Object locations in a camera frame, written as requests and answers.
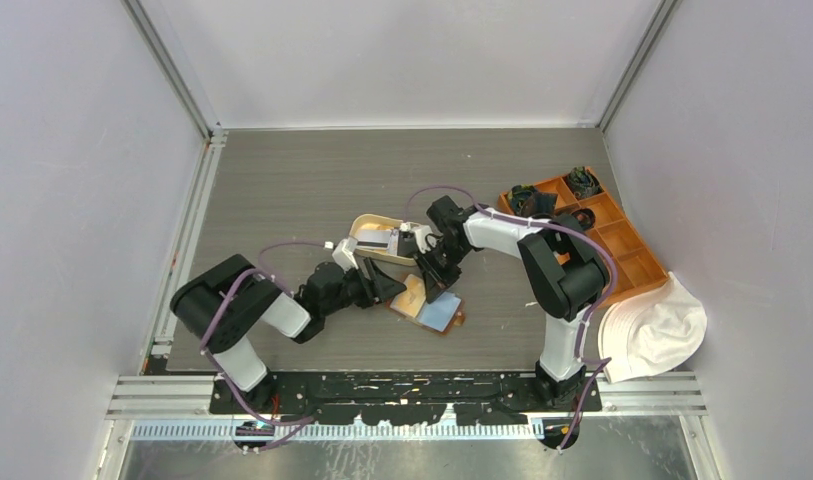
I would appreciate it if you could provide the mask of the gold card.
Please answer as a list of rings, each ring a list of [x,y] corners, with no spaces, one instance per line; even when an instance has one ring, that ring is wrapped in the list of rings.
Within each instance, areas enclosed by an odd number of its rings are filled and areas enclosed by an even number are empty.
[[[389,308],[406,318],[416,320],[426,303],[424,281],[414,274],[409,274],[403,284],[406,290],[390,301]]]

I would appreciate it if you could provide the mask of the cream oval tray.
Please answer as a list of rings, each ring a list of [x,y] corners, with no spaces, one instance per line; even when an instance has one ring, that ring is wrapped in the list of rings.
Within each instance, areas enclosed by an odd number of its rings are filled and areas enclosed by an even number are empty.
[[[354,221],[349,236],[357,241],[355,252],[375,260],[413,267],[416,261],[398,254],[401,219],[376,214],[362,214]]]

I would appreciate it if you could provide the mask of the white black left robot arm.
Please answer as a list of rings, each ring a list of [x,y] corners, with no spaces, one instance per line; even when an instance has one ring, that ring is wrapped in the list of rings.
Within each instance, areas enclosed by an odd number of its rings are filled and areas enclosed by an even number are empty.
[[[406,290],[365,258],[361,267],[347,269],[322,262],[289,294],[236,254],[178,289],[169,308],[235,387],[237,403],[259,413],[272,403],[274,388],[270,369],[248,338],[254,326],[269,325],[302,344],[323,330],[328,316],[350,307],[367,309]]]

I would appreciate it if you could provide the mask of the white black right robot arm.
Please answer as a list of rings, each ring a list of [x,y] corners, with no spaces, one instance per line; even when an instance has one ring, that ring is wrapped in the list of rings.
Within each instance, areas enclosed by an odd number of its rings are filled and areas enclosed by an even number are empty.
[[[537,304],[545,313],[543,350],[535,363],[535,387],[549,410],[564,409],[585,380],[584,335],[612,275],[602,249],[570,214],[553,219],[515,217],[450,197],[427,210],[429,229],[408,228],[426,298],[436,300],[460,277],[471,252],[492,250],[521,261]]]

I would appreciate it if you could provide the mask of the brown leather card holder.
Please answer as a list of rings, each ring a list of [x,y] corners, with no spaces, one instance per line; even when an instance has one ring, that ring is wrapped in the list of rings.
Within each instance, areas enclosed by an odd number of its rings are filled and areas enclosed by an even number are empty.
[[[427,331],[441,336],[447,335],[453,327],[462,326],[466,320],[463,300],[450,292],[442,293],[433,303],[426,301],[416,320],[400,316]]]

